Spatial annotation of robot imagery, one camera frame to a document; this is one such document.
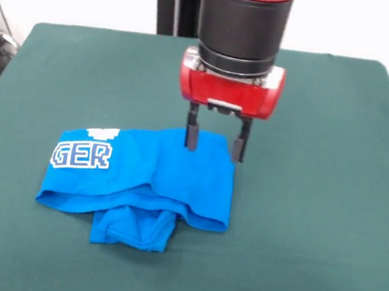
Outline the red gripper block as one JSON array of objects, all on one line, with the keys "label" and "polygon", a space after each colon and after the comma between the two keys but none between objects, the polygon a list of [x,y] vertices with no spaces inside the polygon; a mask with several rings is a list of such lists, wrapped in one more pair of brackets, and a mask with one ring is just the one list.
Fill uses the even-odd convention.
[{"label": "red gripper block", "polygon": [[179,80],[182,96],[191,101],[186,120],[185,147],[189,151],[198,146],[198,109],[199,104],[216,109],[233,111],[241,116],[240,134],[233,145],[233,162],[244,160],[247,142],[253,123],[252,118],[269,119],[274,112],[286,83],[286,70],[273,66],[262,78],[235,78],[213,71],[200,60],[198,48],[186,49]]}]

